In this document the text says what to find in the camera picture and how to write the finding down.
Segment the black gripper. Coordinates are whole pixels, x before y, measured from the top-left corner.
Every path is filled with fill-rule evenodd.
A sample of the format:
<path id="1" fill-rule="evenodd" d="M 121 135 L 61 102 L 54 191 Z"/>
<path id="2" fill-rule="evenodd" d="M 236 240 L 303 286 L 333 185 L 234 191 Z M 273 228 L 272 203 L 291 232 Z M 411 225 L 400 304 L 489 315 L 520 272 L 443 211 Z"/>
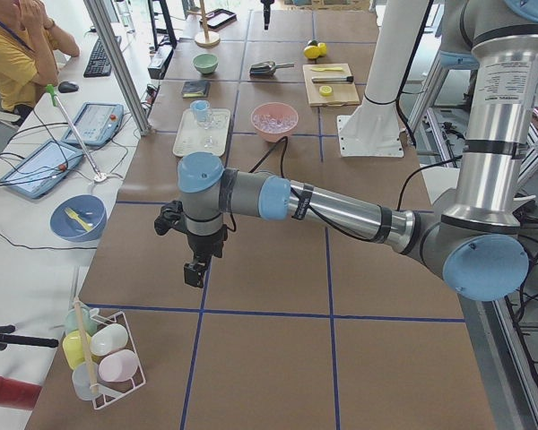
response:
<path id="1" fill-rule="evenodd" d="M 192 219 L 184 211 L 182 201 L 172 201 L 161 207 L 154 229 L 158 236 L 173 229 L 187 237 L 193 260 L 184 264 L 184 281 L 191 287 L 202 288 L 211 259 L 222 258 L 224 242 L 228 238 L 222 215 L 207 220 Z"/>

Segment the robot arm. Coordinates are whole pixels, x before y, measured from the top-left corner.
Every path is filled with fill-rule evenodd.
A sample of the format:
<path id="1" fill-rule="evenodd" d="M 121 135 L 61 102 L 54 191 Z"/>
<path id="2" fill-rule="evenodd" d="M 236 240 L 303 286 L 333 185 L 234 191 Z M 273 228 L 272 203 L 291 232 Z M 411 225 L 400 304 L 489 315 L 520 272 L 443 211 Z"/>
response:
<path id="1" fill-rule="evenodd" d="M 274 4 L 274 0 L 261 0 L 263 5 L 263 17 L 264 17 L 264 30 L 269 30 L 271 21 L 271 8 Z"/>
<path id="2" fill-rule="evenodd" d="M 225 214 L 312 219 L 390 246 L 455 292 L 492 301 L 520 288 L 530 262 L 517 240 L 516 183 L 538 86 L 538 1 L 448 1 L 439 55 L 477 72 L 457 185 L 432 213 L 389 209 L 252 168 L 226 168 L 208 152 L 178 163 L 177 200 L 155 220 L 159 235 L 186 235 L 188 285 L 202 287 L 229 233 Z"/>

